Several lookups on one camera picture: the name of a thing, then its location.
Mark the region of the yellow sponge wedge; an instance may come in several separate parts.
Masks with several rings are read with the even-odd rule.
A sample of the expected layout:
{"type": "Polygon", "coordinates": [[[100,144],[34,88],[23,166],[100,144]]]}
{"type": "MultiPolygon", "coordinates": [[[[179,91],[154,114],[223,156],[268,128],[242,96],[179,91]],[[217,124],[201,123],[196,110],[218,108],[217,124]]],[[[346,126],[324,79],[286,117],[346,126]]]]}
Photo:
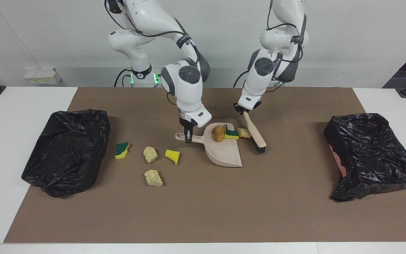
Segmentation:
{"type": "Polygon", "coordinates": [[[169,149],[167,149],[165,151],[165,157],[167,157],[168,159],[173,161],[175,165],[177,165],[179,162],[179,156],[180,156],[179,151],[173,151],[173,150],[169,150],[169,149]]]}

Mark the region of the green yellow sponge piece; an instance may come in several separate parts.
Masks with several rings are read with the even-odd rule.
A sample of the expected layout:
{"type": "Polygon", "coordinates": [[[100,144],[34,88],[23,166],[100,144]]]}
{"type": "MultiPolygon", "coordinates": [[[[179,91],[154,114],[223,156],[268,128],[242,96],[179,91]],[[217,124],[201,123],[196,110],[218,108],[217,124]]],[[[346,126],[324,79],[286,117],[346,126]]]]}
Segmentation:
{"type": "Polygon", "coordinates": [[[130,146],[129,142],[118,143],[116,145],[116,153],[114,155],[115,159],[124,159],[128,154],[128,148],[130,146]]]}
{"type": "Polygon", "coordinates": [[[239,133],[235,130],[231,130],[227,125],[224,126],[224,139],[239,139],[239,133]]]}

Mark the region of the brown sponge piece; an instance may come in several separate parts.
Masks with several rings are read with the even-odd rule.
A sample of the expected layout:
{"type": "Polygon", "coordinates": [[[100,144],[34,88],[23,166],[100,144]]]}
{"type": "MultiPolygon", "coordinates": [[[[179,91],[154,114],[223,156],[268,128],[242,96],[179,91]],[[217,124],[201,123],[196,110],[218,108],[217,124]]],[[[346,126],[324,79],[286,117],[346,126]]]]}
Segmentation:
{"type": "Polygon", "coordinates": [[[225,125],[217,125],[213,129],[213,140],[216,143],[220,143],[224,140],[224,136],[226,134],[226,126],[225,125]]]}

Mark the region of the beige hand brush black bristles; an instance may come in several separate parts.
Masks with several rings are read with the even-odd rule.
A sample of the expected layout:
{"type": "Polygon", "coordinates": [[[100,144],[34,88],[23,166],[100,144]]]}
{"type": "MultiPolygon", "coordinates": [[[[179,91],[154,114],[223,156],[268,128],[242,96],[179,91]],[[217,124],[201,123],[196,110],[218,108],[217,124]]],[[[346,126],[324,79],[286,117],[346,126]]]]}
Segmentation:
{"type": "Polygon", "coordinates": [[[259,154],[264,154],[266,152],[266,142],[264,138],[262,137],[256,126],[253,124],[248,112],[244,111],[242,115],[244,117],[246,127],[250,132],[253,144],[255,145],[255,149],[259,154]]]}

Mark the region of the beige plastic dustpan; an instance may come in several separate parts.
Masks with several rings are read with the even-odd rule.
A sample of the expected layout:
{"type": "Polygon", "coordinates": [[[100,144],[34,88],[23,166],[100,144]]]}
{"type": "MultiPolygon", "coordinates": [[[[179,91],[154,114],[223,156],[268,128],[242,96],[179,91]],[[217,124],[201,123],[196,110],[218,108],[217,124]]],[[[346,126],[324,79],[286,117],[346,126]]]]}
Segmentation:
{"type": "Polygon", "coordinates": [[[213,138],[213,129],[217,126],[234,127],[231,123],[216,122],[208,125],[202,136],[192,136],[193,143],[203,144],[208,158],[215,164],[224,167],[242,167],[237,140],[224,139],[220,143],[213,138]]]}

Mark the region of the black bag lined bin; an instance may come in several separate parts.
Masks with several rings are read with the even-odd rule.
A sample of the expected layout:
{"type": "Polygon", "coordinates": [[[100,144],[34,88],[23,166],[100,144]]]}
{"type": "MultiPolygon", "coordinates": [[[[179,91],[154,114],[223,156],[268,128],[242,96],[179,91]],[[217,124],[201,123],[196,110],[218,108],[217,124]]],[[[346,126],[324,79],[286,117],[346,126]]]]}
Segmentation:
{"type": "Polygon", "coordinates": [[[111,124],[106,111],[56,111],[49,117],[27,161],[22,180],[62,198],[95,185],[111,124]]]}

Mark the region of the black bag bin pink box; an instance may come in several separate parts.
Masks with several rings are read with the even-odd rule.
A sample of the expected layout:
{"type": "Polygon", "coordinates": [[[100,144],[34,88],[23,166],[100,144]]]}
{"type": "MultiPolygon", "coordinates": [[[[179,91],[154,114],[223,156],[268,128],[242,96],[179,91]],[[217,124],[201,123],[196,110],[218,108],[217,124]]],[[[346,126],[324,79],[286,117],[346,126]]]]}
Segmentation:
{"type": "Polygon", "coordinates": [[[324,136],[340,171],[332,200],[406,189],[406,149],[380,114],[332,116],[324,136]]]}

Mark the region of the brown table mat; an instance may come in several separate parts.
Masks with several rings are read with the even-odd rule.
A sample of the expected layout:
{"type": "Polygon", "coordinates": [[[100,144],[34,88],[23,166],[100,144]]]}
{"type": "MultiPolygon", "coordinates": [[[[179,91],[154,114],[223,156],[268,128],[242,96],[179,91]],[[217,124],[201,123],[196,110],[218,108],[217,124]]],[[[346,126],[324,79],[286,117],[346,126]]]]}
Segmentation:
{"type": "Polygon", "coordinates": [[[95,186],[68,198],[29,187],[5,243],[406,241],[406,190],[330,199],[340,172],[324,137],[335,115],[364,112],[353,89],[280,88],[250,117],[259,155],[238,140],[242,168],[213,164],[182,132],[162,89],[79,88],[69,110],[100,109],[111,124],[95,186]],[[129,142],[124,159],[116,145],[129,142]],[[143,155],[151,146],[158,158],[143,155]],[[177,165],[165,151],[179,151],[177,165]],[[148,186],[155,169],[162,187],[148,186]]]}

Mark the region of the white wall socket box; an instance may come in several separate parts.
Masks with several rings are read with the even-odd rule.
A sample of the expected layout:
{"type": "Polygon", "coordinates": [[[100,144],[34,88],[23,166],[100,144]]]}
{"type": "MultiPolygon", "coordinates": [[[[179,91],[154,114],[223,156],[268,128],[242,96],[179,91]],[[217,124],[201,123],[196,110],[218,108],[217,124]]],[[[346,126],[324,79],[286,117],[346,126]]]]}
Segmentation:
{"type": "Polygon", "coordinates": [[[62,82],[55,68],[25,69],[24,79],[30,85],[59,85],[62,82]]]}

